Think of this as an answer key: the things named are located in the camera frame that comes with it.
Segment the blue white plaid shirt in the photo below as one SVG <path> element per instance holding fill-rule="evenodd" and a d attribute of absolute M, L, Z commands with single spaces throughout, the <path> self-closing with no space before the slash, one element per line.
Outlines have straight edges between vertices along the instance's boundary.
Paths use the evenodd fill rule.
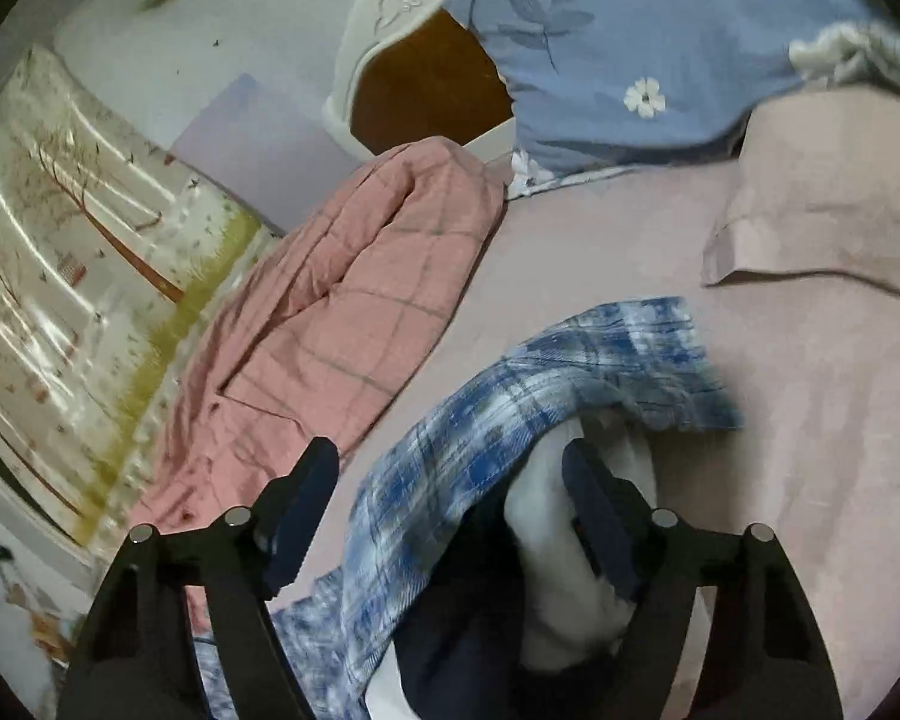
<path fill-rule="evenodd" d="M 375 461 L 341 566 L 272 618 L 315 717 L 365 717 L 370 678 L 466 511 L 549 429 L 613 406 L 649 431 L 741 424 L 685 301 L 613 302 L 510 349 Z"/>

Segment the white folded garment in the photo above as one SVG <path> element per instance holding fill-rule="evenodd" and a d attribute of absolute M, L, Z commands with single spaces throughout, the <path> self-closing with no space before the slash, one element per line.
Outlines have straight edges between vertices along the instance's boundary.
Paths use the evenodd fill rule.
<path fill-rule="evenodd" d="M 535 442 L 514 476 L 491 491 L 504 494 L 504 520 L 525 574 L 521 664 L 546 674 L 600 653 L 613 660 L 634 611 L 601 577 L 562 481 L 562 452 L 575 439 L 588 440 L 611 473 L 647 497 L 656 495 L 645 437 L 611 410 L 558 424 Z M 404 697 L 393 639 L 368 683 L 365 705 L 374 718 L 421 718 Z"/>

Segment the pink bed sheet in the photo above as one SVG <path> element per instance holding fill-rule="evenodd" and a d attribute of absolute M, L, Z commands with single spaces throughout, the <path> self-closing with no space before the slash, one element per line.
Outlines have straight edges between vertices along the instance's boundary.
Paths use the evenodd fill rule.
<path fill-rule="evenodd" d="M 338 566 L 368 468 L 507 349 L 605 302 L 679 296 L 743 415 L 660 436 L 656 489 L 692 525 L 774 528 L 813 606 L 850 718 L 900 677 L 900 297 L 844 277 L 702 283 L 735 164 L 655 169 L 507 206 L 434 353 L 352 454 L 295 601 Z"/>

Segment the navy blue garment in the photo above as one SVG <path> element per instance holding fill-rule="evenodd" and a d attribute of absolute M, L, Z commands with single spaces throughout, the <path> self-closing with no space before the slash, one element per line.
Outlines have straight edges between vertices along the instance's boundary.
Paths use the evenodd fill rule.
<path fill-rule="evenodd" d="M 504 494 L 488 494 L 457 533 L 393 634 L 401 687 L 421 718 L 596 718 L 611 657 L 554 674 L 521 664 L 526 583 Z"/>

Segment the pink plaid quilt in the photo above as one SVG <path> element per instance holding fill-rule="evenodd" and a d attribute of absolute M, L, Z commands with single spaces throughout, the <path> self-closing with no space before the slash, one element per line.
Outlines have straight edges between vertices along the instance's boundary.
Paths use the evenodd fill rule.
<path fill-rule="evenodd" d="M 447 330 L 504 200 L 447 138 L 357 167 L 206 328 L 131 523 L 206 527 L 289 475 L 315 437 L 349 457 Z"/>

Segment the tree print curtain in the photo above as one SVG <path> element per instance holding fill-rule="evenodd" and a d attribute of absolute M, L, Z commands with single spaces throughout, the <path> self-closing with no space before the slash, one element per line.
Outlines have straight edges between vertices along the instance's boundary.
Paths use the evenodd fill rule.
<path fill-rule="evenodd" d="M 0 86 L 0 458 L 106 553 L 201 335 L 274 244 L 45 47 Z"/>

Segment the pink pillow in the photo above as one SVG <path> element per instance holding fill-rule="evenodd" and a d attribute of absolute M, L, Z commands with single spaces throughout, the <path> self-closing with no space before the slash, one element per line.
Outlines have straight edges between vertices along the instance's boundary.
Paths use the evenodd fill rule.
<path fill-rule="evenodd" d="M 707 286 L 847 275 L 900 294 L 900 96 L 848 86 L 749 117 L 740 185 L 702 254 Z"/>

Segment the blue floral pillow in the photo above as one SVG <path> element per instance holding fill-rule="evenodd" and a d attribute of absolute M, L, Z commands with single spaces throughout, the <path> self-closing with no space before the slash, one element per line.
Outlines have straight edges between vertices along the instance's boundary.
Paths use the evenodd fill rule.
<path fill-rule="evenodd" d="M 721 160 L 759 104 L 807 86 L 900 93 L 880 0 L 447 0 L 504 82 L 509 192 Z"/>

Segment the white brown headboard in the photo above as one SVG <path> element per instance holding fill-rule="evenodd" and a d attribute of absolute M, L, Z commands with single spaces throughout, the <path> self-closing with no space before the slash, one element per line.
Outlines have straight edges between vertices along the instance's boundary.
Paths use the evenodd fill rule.
<path fill-rule="evenodd" d="M 323 104 L 326 132 L 367 161 L 430 135 L 489 164 L 514 148 L 512 103 L 496 66 L 445 0 L 354 0 Z"/>

